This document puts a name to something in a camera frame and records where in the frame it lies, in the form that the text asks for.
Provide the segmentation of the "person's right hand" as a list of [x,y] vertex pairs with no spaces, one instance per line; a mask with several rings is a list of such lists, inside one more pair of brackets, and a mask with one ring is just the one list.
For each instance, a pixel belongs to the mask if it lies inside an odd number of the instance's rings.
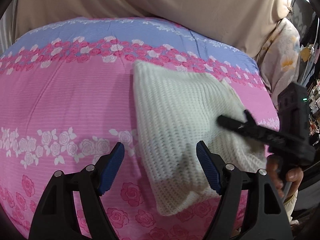
[[304,173],[300,167],[292,168],[284,175],[281,159],[274,154],[267,157],[266,171],[280,198],[283,200],[287,200],[294,195],[304,177]]

